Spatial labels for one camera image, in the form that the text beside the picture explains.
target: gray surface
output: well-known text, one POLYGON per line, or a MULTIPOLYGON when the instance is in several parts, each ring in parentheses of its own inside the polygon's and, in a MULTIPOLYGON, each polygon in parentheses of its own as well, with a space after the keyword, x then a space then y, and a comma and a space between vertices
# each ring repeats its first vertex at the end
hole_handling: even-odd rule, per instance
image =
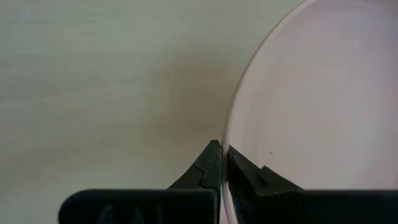
POLYGON ((298 3, 1 1, 1 222, 55 223, 80 189, 171 184, 298 3))

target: white plate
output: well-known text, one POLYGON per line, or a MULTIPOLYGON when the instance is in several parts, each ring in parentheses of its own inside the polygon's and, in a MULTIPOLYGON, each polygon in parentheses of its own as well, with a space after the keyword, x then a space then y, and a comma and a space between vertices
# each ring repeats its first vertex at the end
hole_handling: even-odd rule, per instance
POLYGON ((397 188, 398 1, 294 9, 241 79, 228 145, 305 189, 397 188))

